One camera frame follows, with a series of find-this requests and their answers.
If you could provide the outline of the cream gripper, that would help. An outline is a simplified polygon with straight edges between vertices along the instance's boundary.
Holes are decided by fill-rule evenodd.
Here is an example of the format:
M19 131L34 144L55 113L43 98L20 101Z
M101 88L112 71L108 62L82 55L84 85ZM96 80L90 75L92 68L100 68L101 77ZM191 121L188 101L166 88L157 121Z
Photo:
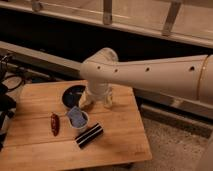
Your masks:
M94 101L92 96L85 90L79 100L79 108L82 110L90 110L93 108Z

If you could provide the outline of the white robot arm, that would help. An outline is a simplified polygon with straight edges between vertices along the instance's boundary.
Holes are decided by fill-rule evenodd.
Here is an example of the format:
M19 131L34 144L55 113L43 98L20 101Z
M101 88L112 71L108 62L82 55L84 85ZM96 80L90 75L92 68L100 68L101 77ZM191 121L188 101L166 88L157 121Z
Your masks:
M103 48L81 63L79 74L87 81L82 108L97 101L111 107L111 86L119 84L213 110L213 55L121 62L113 49Z

